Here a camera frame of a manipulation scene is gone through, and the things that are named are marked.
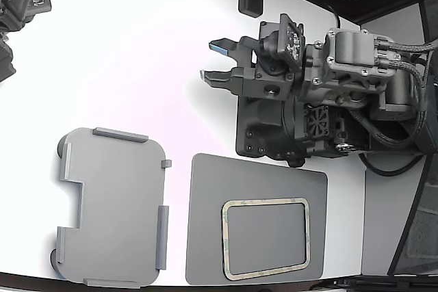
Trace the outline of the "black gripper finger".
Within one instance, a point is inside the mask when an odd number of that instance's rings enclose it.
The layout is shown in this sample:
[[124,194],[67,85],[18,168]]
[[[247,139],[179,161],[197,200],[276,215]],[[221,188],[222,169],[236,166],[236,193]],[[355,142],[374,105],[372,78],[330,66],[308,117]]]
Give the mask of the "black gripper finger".
[[230,71],[200,71],[201,79],[212,88],[224,89],[239,96],[243,92],[243,68],[232,68]]
[[243,36],[238,42],[228,38],[212,40],[209,48],[226,57],[234,59],[238,66],[251,67],[253,51],[257,52],[257,40]]

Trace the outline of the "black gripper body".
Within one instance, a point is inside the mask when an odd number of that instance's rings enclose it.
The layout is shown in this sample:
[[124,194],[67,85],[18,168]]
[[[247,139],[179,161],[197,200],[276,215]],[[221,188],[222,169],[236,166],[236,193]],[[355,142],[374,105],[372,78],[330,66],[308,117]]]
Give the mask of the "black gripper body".
[[262,21],[257,39],[254,77],[244,82],[244,95],[284,101],[297,75],[297,25]]

